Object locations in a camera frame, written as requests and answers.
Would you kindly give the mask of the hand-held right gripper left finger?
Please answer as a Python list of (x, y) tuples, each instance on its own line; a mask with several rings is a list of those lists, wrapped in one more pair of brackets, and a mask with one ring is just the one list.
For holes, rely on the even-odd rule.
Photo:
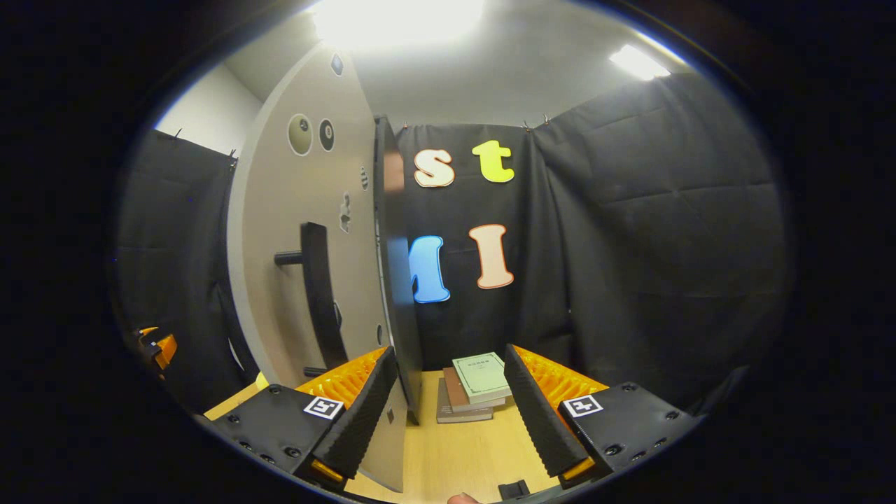
[(299, 387), (257, 377), (204, 414), (204, 426), (249, 456), (327, 491), (359, 473), (399, 488), (399, 366), (383, 347)]

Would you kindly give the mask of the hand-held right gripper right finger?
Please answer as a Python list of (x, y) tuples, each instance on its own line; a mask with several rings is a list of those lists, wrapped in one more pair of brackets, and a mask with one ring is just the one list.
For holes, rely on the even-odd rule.
[(637, 383), (606, 386), (513, 344), (503, 362), (540, 461), (563, 490), (639, 466), (703, 422)]

